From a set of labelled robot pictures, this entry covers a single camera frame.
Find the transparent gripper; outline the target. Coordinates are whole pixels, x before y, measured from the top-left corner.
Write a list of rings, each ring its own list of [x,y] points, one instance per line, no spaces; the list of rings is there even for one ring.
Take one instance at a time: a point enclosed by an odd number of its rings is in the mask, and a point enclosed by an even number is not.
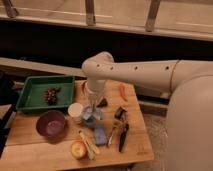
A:
[[[104,98],[105,82],[98,81],[86,81],[83,88],[85,98],[87,99],[89,106],[95,110]]]

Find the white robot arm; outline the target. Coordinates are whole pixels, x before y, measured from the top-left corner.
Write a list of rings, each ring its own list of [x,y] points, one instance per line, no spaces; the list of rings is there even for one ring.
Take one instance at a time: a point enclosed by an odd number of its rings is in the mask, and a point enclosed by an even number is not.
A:
[[[213,171],[213,61],[116,63],[101,52],[86,59],[82,71],[92,98],[107,80],[167,96],[165,171]]]

